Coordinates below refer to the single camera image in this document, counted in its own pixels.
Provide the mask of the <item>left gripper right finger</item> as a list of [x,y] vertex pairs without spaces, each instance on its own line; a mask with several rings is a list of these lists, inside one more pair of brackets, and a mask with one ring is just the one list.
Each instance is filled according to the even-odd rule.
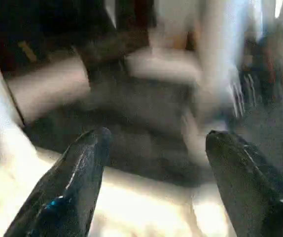
[[206,154],[239,237],[283,237],[283,174],[241,136],[212,130]]

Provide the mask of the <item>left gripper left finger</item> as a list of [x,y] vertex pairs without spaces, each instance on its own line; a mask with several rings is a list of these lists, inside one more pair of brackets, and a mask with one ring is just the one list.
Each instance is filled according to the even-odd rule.
[[105,127],[79,136],[40,178],[4,236],[88,236],[110,147]]

